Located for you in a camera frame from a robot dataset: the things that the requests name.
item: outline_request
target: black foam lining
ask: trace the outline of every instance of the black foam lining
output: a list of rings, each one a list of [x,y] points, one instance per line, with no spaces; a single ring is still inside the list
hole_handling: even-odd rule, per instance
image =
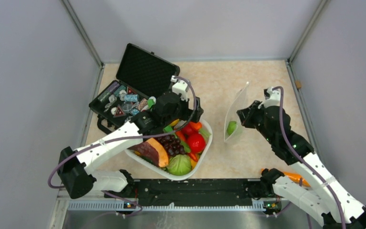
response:
[[[179,73],[177,65],[128,44],[116,78],[144,95],[159,97],[168,90],[171,76]]]

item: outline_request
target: clear plastic bag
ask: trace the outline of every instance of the clear plastic bag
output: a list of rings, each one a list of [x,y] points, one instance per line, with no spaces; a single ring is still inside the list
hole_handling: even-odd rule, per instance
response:
[[[249,82],[246,82],[246,86],[242,88],[238,93],[236,93],[236,97],[234,102],[228,109],[228,112],[225,116],[225,125],[224,125],[224,142],[227,144],[233,144],[239,139],[239,136],[242,133],[243,127],[241,125],[241,121],[239,116],[236,114],[237,110],[243,109],[247,106],[247,89],[249,87]],[[236,129],[232,132],[231,135],[227,133],[227,128],[229,123],[233,121],[236,122]]]

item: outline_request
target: gray wall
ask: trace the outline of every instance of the gray wall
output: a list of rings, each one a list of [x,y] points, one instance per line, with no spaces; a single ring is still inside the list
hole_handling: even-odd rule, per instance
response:
[[[331,1],[294,69],[321,157],[366,204],[366,1]]]
[[[47,178],[81,139],[97,76],[60,1],[0,0],[0,229],[47,227]]]
[[[119,62],[129,42],[173,61],[287,58],[320,0],[70,2],[102,61]]]

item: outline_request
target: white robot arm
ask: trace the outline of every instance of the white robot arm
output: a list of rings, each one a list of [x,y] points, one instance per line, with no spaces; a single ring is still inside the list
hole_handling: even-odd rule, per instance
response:
[[[176,119],[200,120],[203,114],[200,98],[194,98],[193,110],[188,108],[190,82],[176,76],[171,82],[174,83],[171,90],[158,97],[151,110],[138,113],[116,131],[90,145],[75,150],[67,147],[61,151],[57,173],[71,198],[80,198],[91,190],[122,191],[128,184],[129,174],[125,170],[116,173],[96,171],[101,164],[143,142],[144,137],[163,134],[163,129]]]
[[[366,228],[366,206],[342,187],[323,165],[312,146],[291,130],[290,117],[278,106],[282,99],[280,91],[270,87],[264,90],[264,95],[265,101],[256,100],[248,108],[237,111],[241,124],[258,130],[270,143],[274,153],[307,180],[312,190],[305,190],[277,169],[263,174],[261,181],[265,182],[265,187],[271,187],[273,193],[290,200],[324,228],[340,228],[342,216],[347,228]],[[342,215],[337,202],[340,203]]]

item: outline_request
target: green apple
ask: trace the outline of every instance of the green apple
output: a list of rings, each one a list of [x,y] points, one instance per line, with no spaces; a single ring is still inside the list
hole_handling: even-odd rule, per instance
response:
[[[228,128],[226,129],[226,132],[228,135],[231,135],[236,130],[236,121],[230,121],[228,123]]]

